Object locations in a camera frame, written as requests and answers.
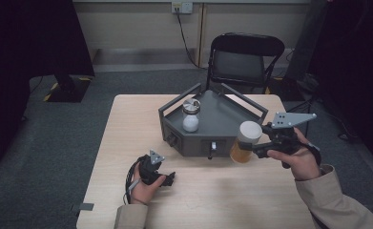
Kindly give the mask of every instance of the white jar lid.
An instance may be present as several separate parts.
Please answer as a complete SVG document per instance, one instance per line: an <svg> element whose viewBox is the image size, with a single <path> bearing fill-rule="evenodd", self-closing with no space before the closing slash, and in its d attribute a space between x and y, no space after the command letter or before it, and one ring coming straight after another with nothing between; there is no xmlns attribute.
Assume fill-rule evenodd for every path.
<svg viewBox="0 0 373 229"><path fill-rule="evenodd" d="M260 125L254 121L244 121L239 126L238 140L256 144L262 135Z"/></svg>

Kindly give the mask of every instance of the wall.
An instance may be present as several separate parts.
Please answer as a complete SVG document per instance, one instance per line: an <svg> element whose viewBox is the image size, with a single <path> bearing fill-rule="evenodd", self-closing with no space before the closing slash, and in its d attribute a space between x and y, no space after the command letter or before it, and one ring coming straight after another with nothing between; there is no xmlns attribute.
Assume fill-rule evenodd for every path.
<svg viewBox="0 0 373 229"><path fill-rule="evenodd" d="M184 49L170 2L74 4L90 49ZM305 3L194 3L180 20L188 48L202 49L206 62L211 41L228 31L273 35L293 48L306 9Z"/></svg>

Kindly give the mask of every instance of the person's hand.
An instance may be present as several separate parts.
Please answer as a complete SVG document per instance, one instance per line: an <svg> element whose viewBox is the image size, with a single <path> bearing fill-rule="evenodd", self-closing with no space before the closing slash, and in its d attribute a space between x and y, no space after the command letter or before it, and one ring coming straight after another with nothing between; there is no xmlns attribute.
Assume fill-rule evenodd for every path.
<svg viewBox="0 0 373 229"><path fill-rule="evenodd" d="M309 142L299 129L294 128L294 130L300 142L304 144ZM320 167L317 165L314 156L305 147L301 147L291 156L274 150L269 150L267 155L289 164L296 180L308 180L321 176Z"/></svg>
<svg viewBox="0 0 373 229"><path fill-rule="evenodd" d="M133 180L140 179L141 176L139 174L139 162L135 166L135 173ZM132 199L131 204L148 204L150 203L151 199L159 188L159 186L165 181L165 176L159 177L154 183L151 185L147 185L142 180L140 180L135 188L132 190Z"/></svg>

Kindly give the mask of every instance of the black chair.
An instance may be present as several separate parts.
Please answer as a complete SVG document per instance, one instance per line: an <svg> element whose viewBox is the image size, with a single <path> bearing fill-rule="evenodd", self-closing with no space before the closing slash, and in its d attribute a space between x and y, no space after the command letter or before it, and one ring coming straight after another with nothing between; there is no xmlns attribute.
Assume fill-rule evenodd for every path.
<svg viewBox="0 0 373 229"><path fill-rule="evenodd" d="M216 37L211 45L206 90L210 81L263 88L266 93L275 63L284 52L278 38L241 32ZM272 58L265 69L263 57Z"/></svg>

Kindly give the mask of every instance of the power cord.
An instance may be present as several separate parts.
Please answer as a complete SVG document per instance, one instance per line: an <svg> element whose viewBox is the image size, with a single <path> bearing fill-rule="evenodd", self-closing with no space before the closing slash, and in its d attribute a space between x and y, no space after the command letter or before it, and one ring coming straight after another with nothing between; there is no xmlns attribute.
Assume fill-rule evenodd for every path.
<svg viewBox="0 0 373 229"><path fill-rule="evenodd" d="M143 160L144 158L145 158L145 156L139 157L138 160L132 165L132 167L130 167L129 172L127 173L126 185L125 185L126 190L125 190L125 193L124 193L124 196L123 196L124 204L127 204L127 203L130 204L130 201L132 199L132 196L131 196L131 193L130 193L131 192L130 186L132 185L132 179L133 179L133 175L135 173L135 166L139 161Z"/></svg>
<svg viewBox="0 0 373 229"><path fill-rule="evenodd" d="M180 22L180 13L179 13L179 8L175 8L175 12L176 12L176 17L177 17L177 21L179 22L179 25L180 25L180 32L182 34L182 39L183 39L183 44L185 46L185 50L186 50L186 54L187 54L187 57L189 58L190 62L198 69L204 69L204 70L207 70L207 68L201 68L199 67L195 61L193 60L192 56L190 55L190 52L189 52L189 49L187 48L187 45L186 45L186 40L185 40L185 36L184 36L184 33L183 33L183 28L182 28L182 23Z"/></svg>
<svg viewBox="0 0 373 229"><path fill-rule="evenodd" d="M288 112L288 113L289 113L289 112L294 112L294 111L296 111L297 109L301 109L301 110L303 111L303 110L305 110L305 109L308 110L308 109L310 109L310 108L313 108L313 109L317 110L317 111L320 112L320 113L323 113L323 114L325 114L325 115L328 115L328 116L330 116L330 117L335 118L335 119L336 119L336 120L337 120L337 121L342 125L344 131L345 131L345 132L346 132L350 137L352 137L352 138L359 138L357 135L354 135L353 133L350 133L350 131L347 129L346 125L344 125L344 122L343 122L341 119L339 119L338 117L336 117L336 116L334 116L334 115L332 115L332 114L330 114L330 113L328 113L328 112L325 112L325 111L322 111L322 110L318 109L317 107L313 106L312 102L305 101L304 103L302 103L302 104L299 105L298 107L294 107L294 108L288 110L287 112ZM307 134L307 130L308 130L308 126L306 126L305 136L306 136L306 134ZM347 140L346 137L344 137L344 134L338 134L338 138L339 138L339 139L342 139L342 140Z"/></svg>
<svg viewBox="0 0 373 229"><path fill-rule="evenodd" d="M289 56L292 55L293 52L294 52L294 49L291 49L290 53L288 53L288 54L286 55L286 60L287 60L287 62L290 62L291 58L289 59Z"/></svg>
<svg viewBox="0 0 373 229"><path fill-rule="evenodd" d="M277 74L274 74L274 75L271 75L270 77L272 78L275 78L275 79L280 79L280 77L282 77L282 75L285 73L285 70L280 70L280 73L277 73Z"/></svg>
<svg viewBox="0 0 373 229"><path fill-rule="evenodd" d="M34 86L34 88L31 90L31 94L38 88L38 86L40 86L41 82L43 81L43 78L44 78L44 75L41 76L40 82L38 82L38 84Z"/></svg>

